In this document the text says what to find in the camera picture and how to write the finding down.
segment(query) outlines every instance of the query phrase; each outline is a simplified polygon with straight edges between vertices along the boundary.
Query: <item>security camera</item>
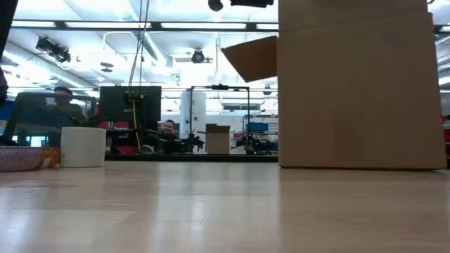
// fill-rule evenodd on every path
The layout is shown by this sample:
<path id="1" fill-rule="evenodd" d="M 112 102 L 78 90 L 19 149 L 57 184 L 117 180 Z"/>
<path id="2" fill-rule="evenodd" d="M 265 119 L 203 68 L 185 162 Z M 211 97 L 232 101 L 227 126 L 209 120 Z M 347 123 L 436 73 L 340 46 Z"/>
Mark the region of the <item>security camera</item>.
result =
<path id="1" fill-rule="evenodd" d="M 220 0 L 208 0 L 208 5 L 213 11 L 220 11 L 224 7 Z"/>
<path id="2" fill-rule="evenodd" d="M 202 63 L 205 61 L 205 55 L 203 54 L 203 51 L 201 49 L 197 49 L 194 51 L 194 54 L 191 58 L 193 63 Z"/>
<path id="3" fill-rule="evenodd" d="M 266 90 L 270 89 L 270 84 L 266 84 L 265 87 L 264 87 L 264 89 L 266 89 Z M 262 93 L 263 93 L 265 96 L 269 96 L 269 95 L 272 94 L 272 91 L 263 91 Z"/>

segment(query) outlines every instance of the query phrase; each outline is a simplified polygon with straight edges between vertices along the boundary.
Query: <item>ceiling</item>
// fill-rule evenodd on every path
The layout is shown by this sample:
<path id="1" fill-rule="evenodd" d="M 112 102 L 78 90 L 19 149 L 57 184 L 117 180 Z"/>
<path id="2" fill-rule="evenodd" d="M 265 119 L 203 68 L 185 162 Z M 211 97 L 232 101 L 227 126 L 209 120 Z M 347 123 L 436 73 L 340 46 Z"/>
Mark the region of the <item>ceiling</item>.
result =
<path id="1" fill-rule="evenodd" d="M 231 7 L 229 1 L 223 0 L 222 2 L 225 5 L 224 9 L 215 13 L 210 10 L 207 0 L 150 0 L 148 19 L 159 22 L 278 22 L 278 1 L 268 8 Z M 14 19 L 138 21 L 140 3 L 141 0 L 19 0 Z M 434 13 L 435 24 L 447 25 L 450 23 L 450 0 L 436 0 L 430 5 L 430 11 Z M 142 11 L 142 14 L 141 20 L 145 16 L 145 11 Z M 250 86 L 252 89 L 263 89 L 269 85 L 272 89 L 276 89 L 276 78 L 246 84 L 223 54 L 220 51 L 217 52 L 218 48 L 274 35 L 277 34 L 269 32 L 147 32 L 149 44 L 164 55 L 164 59 L 174 59 L 173 64 L 169 64 L 167 60 L 164 60 L 163 63 L 156 60 L 148 50 L 144 49 L 142 71 L 139 65 L 133 76 L 133 85 L 139 85 L 141 79 L 144 85 L 157 84 L 167 89 L 217 82 L 234 86 Z M 72 62 L 61 65 L 66 73 L 60 73 L 61 68 L 55 70 L 55 60 L 35 48 L 39 37 L 48 37 L 51 41 L 69 48 Z M 447 69 L 447 66 L 450 67 L 450 60 L 446 61 L 450 59 L 450 40 L 437 38 L 437 41 L 439 41 L 437 45 L 439 75 L 442 81 L 449 78 L 450 83 L 450 69 Z M 40 67 L 33 67 L 33 70 L 36 69 L 34 74 L 28 74 L 33 77 L 26 77 L 27 81 L 31 81 L 28 86 L 39 88 L 65 85 L 78 89 L 91 89 L 102 85 L 127 85 L 129 83 L 137 40 L 130 32 L 12 29 L 8 43 L 23 50 L 20 53 L 9 52 L 13 54 L 13 58 L 14 53 L 19 54 L 21 63 L 8 58 L 7 54 L 5 55 L 7 59 L 4 59 L 4 63 L 12 61 L 18 64 L 10 66 L 11 72 L 20 71 L 18 68 L 21 65 L 24 66 L 24 63 L 35 63 Z M 205 56 L 212 59 L 212 62 L 191 63 L 191 54 L 197 48 L 201 48 Z M 104 67 L 100 63 L 113 64 L 113 71 L 111 73 L 103 72 Z M 22 87 L 24 81 L 21 79 L 20 82 L 17 81 L 14 84 L 14 86 Z M 163 107 L 165 104 L 168 107 L 176 104 L 176 101 L 173 100 L 179 98 L 179 93 L 180 91 L 165 90 L 163 94 L 167 99 L 165 102 L 163 101 Z M 90 91 L 88 94 L 98 96 L 97 91 Z M 242 97 L 242 94 L 231 92 L 222 95 L 210 94 L 211 101 Z M 270 104 L 276 108 L 275 92 L 270 96 L 265 96 L 258 91 L 252 93 L 252 97 L 255 98 L 252 103 L 264 103 L 264 99 L 273 100 L 270 101 Z M 234 102 L 246 103 L 245 100 Z"/>

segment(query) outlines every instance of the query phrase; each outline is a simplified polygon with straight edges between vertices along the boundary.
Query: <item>white planter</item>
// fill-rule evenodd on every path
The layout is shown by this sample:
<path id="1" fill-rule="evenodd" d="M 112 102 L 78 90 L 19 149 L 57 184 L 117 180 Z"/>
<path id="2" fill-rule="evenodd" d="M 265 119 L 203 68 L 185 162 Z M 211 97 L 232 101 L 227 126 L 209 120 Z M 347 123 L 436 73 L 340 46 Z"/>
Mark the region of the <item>white planter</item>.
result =
<path id="1" fill-rule="evenodd" d="M 63 127 L 61 167 L 103 167 L 106 130 L 87 127 Z"/>

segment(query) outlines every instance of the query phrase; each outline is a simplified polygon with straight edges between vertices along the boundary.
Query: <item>metal frame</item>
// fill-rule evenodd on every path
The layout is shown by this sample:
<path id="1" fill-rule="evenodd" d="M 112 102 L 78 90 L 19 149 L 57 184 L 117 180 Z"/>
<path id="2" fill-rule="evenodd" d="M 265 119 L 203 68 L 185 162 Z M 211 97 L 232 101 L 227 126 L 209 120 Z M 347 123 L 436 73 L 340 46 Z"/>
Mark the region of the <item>metal frame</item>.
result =
<path id="1" fill-rule="evenodd" d="M 17 0 L 3 0 L 6 2 L 17 2 Z M 133 32 L 133 31 L 142 31 L 143 30 L 143 22 L 118 22 L 118 21 L 86 21 L 86 20 L 14 20 L 20 22 L 30 22 L 33 23 L 45 23 L 45 22 L 53 22 L 54 26 L 52 27 L 42 27 L 39 25 L 13 25 L 11 29 L 26 29 L 26 30 L 58 30 L 58 31 L 123 31 L 123 32 Z M 71 27 L 70 23 L 86 23 L 86 27 Z M 126 27 L 88 27 L 88 24 L 136 24 L 139 27 L 139 24 L 142 24 L 142 28 L 126 28 Z M 216 25 L 232 25 L 232 24 L 245 24 L 245 28 L 236 29 L 236 28 L 165 28 L 163 24 L 216 24 Z M 278 23 L 277 22 L 177 22 L 177 21 L 150 21 L 148 22 L 151 26 L 147 26 L 146 30 L 148 32 L 279 32 Z M 275 28 L 273 29 L 259 29 L 258 25 L 273 25 Z M 435 25 L 434 26 L 435 34 L 450 34 L 450 25 Z"/>
<path id="2" fill-rule="evenodd" d="M 189 89 L 189 134 L 192 134 L 192 95 L 195 88 L 211 89 L 212 91 L 247 91 L 247 137 L 250 136 L 250 87 L 226 86 L 228 89 L 213 89 L 213 86 L 192 86 Z"/>
<path id="3" fill-rule="evenodd" d="M 104 32 L 138 32 L 143 31 L 144 22 L 120 22 L 120 21 L 86 21 L 86 20 L 14 20 L 21 23 L 29 23 L 30 25 L 15 25 L 13 23 L 12 29 L 26 29 L 26 30 L 57 30 L 57 31 L 104 31 Z M 53 26 L 37 25 L 37 24 L 53 23 Z M 77 23 L 77 27 L 71 27 L 72 23 Z M 80 26 L 80 23 L 85 23 L 86 27 Z M 135 27 L 120 27 L 123 24 L 129 24 Z M 164 24 L 179 24 L 179 25 L 245 25 L 244 28 L 203 28 L 203 27 L 186 27 L 186 28 L 166 28 Z M 259 29 L 258 25 L 272 25 L 273 29 Z M 147 23 L 147 32 L 278 32 L 277 22 L 180 22 L 180 21 L 149 21 Z"/>

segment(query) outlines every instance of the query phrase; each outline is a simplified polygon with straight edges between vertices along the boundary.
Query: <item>box flap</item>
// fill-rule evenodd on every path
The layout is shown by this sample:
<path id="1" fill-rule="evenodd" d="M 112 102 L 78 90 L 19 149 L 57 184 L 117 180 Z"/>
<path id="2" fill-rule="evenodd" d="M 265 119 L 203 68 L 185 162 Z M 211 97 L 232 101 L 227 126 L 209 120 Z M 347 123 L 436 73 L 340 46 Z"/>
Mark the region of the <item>box flap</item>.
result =
<path id="1" fill-rule="evenodd" d="M 209 133 L 230 133 L 230 126 L 217 126 L 216 124 L 207 124 L 206 132 Z"/>
<path id="2" fill-rule="evenodd" d="M 222 52 L 246 82 L 276 77 L 276 36 L 258 39 L 228 48 Z"/>

